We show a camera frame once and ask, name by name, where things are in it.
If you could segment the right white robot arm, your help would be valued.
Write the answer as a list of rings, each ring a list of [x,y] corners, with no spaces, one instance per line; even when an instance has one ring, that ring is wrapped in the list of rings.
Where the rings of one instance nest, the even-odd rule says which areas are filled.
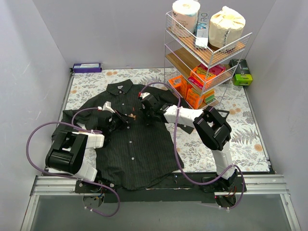
[[[206,109],[189,109],[170,103],[163,104],[150,93],[140,93],[141,110],[150,121],[178,123],[195,128],[203,144],[212,151],[218,178],[218,187],[229,191],[235,186],[235,167],[230,153],[231,127],[218,110],[212,106]]]

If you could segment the black pinstriped shirt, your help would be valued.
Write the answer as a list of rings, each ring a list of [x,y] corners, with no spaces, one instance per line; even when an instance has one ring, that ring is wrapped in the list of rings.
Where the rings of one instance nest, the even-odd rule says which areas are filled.
[[[183,164],[175,158],[173,141],[165,124],[146,124],[138,99],[143,88],[144,85],[133,84],[130,79],[109,84],[106,91],[85,102],[75,118],[75,110],[63,111],[63,123],[80,123],[89,130],[97,125],[99,111],[94,108],[106,101],[126,116],[137,116],[126,128],[114,131],[106,147],[96,149],[96,167],[102,178],[128,190],[151,187],[178,170],[178,164]]]

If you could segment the gold brooch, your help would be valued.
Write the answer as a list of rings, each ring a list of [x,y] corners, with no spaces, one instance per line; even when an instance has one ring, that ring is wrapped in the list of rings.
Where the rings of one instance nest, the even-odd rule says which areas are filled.
[[[129,117],[131,117],[131,118],[133,118],[134,120],[136,120],[136,117],[137,117],[137,116],[134,115],[134,114],[130,114]]]

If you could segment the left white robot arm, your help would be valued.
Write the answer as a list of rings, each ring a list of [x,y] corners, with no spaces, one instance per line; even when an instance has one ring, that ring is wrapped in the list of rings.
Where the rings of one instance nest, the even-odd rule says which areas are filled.
[[[84,161],[84,154],[87,149],[105,147],[115,130],[126,128],[133,120],[118,111],[100,111],[94,128],[101,134],[61,131],[46,156],[46,166],[84,179],[91,192],[98,192],[102,188],[102,180],[97,177],[98,170]]]

